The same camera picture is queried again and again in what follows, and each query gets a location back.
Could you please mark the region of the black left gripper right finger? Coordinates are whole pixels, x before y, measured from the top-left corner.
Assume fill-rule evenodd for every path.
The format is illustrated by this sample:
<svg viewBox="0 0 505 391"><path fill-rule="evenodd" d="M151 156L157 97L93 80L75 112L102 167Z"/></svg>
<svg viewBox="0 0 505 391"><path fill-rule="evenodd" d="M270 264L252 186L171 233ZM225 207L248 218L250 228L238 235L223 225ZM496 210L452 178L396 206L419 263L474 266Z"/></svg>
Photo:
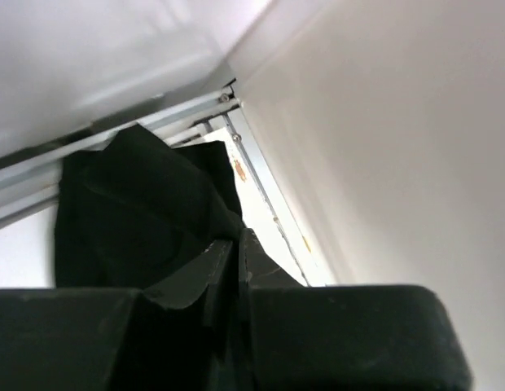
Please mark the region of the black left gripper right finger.
<svg viewBox="0 0 505 391"><path fill-rule="evenodd" d="M264 250L252 229L246 228L239 239L239 318L248 324L251 319L251 290L283 290L303 288Z"/></svg>

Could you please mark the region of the black trousers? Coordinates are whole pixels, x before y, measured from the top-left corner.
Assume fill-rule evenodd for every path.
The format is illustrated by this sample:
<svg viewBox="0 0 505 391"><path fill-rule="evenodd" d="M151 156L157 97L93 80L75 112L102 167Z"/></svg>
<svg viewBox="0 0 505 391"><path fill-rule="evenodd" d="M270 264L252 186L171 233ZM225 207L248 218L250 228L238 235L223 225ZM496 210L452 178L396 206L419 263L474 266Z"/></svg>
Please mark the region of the black trousers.
<svg viewBox="0 0 505 391"><path fill-rule="evenodd" d="M62 161L55 285L148 288L243 229L223 142L172 148L134 125Z"/></svg>

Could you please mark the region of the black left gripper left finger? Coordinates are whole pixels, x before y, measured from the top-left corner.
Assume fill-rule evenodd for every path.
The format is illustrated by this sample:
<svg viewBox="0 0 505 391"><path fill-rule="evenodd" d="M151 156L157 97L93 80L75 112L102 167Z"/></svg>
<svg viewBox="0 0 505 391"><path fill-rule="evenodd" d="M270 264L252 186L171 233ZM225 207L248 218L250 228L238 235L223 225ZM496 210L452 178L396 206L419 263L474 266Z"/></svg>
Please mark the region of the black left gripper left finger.
<svg viewBox="0 0 505 391"><path fill-rule="evenodd" d="M204 327L213 330L225 317L235 266L234 243L217 240L174 274L144 290L144 296L164 310L193 310Z"/></svg>

